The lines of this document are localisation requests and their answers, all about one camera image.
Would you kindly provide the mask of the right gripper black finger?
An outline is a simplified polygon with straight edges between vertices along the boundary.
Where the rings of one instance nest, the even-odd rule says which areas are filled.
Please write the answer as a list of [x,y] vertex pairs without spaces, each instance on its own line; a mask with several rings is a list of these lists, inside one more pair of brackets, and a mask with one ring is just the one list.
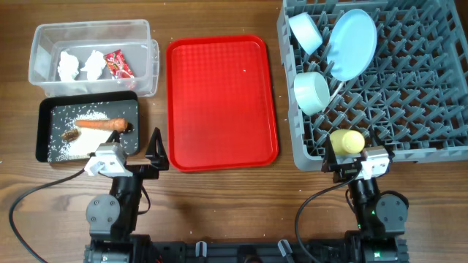
[[322,162],[322,172],[334,172],[338,169],[336,155],[331,143],[330,136],[328,135],[325,140],[325,155]]
[[388,158],[390,161],[393,160],[393,158],[395,157],[395,154],[394,152],[392,151],[391,147],[386,145],[377,135],[377,132],[375,130],[375,128],[371,128],[371,139],[373,142],[375,142],[377,144],[377,146],[382,146],[388,153]]

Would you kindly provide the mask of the orange carrot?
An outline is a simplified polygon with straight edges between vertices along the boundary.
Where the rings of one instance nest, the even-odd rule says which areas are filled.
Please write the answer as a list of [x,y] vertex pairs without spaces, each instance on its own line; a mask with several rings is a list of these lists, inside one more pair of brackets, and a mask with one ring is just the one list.
[[128,127],[128,121],[124,118],[110,120],[76,120],[75,125],[80,128],[99,129],[108,131],[124,132]]

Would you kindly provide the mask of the yellow plastic cup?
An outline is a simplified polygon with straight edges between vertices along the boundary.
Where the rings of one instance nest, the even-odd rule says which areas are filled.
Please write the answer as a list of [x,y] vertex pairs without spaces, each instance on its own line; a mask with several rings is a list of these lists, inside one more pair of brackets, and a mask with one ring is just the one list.
[[339,129],[330,134],[330,141],[336,155],[360,153],[365,147],[365,138],[359,132]]

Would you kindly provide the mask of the white rice pile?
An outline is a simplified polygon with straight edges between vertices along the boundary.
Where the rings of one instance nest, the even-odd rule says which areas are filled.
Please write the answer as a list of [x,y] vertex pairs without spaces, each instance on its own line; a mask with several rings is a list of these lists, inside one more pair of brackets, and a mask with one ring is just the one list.
[[[47,160],[50,163],[86,159],[101,143],[104,143],[111,131],[80,128],[75,125],[76,120],[109,120],[110,118],[96,110],[54,109],[48,142]],[[71,129],[78,129],[80,136],[65,142],[61,135]]]

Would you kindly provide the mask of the brown food scrap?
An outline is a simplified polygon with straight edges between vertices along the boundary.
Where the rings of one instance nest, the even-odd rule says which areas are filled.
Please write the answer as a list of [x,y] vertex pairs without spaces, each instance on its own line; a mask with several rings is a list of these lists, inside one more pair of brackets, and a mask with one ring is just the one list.
[[76,140],[80,136],[80,131],[78,129],[71,129],[69,131],[64,132],[61,135],[61,138],[65,142],[72,142]]

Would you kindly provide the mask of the white plastic spoon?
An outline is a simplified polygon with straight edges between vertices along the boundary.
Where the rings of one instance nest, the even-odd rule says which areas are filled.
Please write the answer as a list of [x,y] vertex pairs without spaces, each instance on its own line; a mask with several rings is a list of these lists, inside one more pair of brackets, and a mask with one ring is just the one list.
[[331,94],[331,97],[330,97],[330,100],[329,100],[329,103],[331,103],[334,98],[336,97],[336,95],[338,94],[338,92],[340,92],[340,90],[344,87],[344,84],[346,82],[345,81],[342,81],[339,83],[338,87],[335,89],[335,91]]

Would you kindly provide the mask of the mint green bowl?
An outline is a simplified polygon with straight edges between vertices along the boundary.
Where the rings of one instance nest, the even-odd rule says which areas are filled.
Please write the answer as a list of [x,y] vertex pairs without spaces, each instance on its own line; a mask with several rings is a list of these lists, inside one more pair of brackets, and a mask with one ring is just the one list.
[[328,83],[318,72],[297,74],[293,82],[293,89],[298,106],[306,115],[318,113],[329,104]]

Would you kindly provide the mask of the white tissue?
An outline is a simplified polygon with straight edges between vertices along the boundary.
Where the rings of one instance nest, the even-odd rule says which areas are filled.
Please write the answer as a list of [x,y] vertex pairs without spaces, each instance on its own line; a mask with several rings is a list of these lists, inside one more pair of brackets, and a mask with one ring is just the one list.
[[101,77],[102,71],[106,66],[104,54],[97,50],[92,50],[91,55],[85,62],[85,66],[80,70],[86,73],[88,81],[95,81]]
[[74,81],[79,74],[78,67],[79,60],[76,56],[70,55],[66,51],[62,51],[60,53],[60,61],[57,71],[61,81]]

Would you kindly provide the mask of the red snack wrapper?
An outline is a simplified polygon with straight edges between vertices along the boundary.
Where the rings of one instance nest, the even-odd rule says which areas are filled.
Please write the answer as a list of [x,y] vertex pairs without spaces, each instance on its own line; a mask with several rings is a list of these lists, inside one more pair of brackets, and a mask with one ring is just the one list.
[[134,78],[133,71],[129,68],[121,50],[116,50],[103,56],[110,73],[114,78]]

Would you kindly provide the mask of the light blue plate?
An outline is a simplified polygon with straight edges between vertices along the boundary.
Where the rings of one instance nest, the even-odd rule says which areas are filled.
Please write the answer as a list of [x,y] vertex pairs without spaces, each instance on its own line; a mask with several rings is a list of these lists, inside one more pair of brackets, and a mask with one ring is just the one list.
[[348,81],[362,74],[371,63],[377,47],[377,28],[362,9],[344,13],[333,27],[328,42],[327,62],[333,62],[331,75]]

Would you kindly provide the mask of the light blue bowl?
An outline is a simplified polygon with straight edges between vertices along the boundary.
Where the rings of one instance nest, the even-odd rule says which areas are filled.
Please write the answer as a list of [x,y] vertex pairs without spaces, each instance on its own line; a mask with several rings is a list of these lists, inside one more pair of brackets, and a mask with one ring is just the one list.
[[299,45],[308,55],[312,55],[322,45],[322,35],[307,12],[291,17],[289,23]]

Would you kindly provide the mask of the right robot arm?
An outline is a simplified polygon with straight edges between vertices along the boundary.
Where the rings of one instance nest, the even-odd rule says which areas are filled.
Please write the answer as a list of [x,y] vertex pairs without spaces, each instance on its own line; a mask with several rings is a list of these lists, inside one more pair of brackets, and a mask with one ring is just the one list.
[[[334,186],[311,195],[299,207],[295,216],[295,237],[302,251],[312,262],[324,262],[325,252],[339,252],[338,262],[395,262],[410,260],[405,233],[409,200],[397,191],[380,191],[377,178],[387,174],[394,152],[370,131],[374,147],[364,148],[354,161],[340,164],[336,159],[331,137],[325,141],[322,171],[333,173]],[[299,221],[306,206],[317,197],[346,186],[347,204],[352,209],[357,231],[347,231],[341,240],[310,240],[304,244]]]

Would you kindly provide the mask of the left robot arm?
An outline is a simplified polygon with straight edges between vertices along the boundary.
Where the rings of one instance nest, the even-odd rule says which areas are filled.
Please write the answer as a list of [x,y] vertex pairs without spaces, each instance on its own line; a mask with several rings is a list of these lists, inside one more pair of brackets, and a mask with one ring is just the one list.
[[86,208],[91,242],[85,247],[84,262],[162,262],[163,258],[149,235],[134,235],[137,217],[147,213],[139,210],[140,199],[148,193],[144,180],[156,180],[161,171],[169,169],[169,160],[162,143],[161,131],[155,128],[145,157],[149,164],[128,164],[120,144],[120,133],[114,130],[107,141],[90,154],[86,166],[66,178],[37,186],[21,194],[11,205],[9,223],[23,247],[38,261],[45,260],[24,240],[14,222],[19,202],[36,191],[48,188],[87,172],[112,180],[110,191],[94,197]]

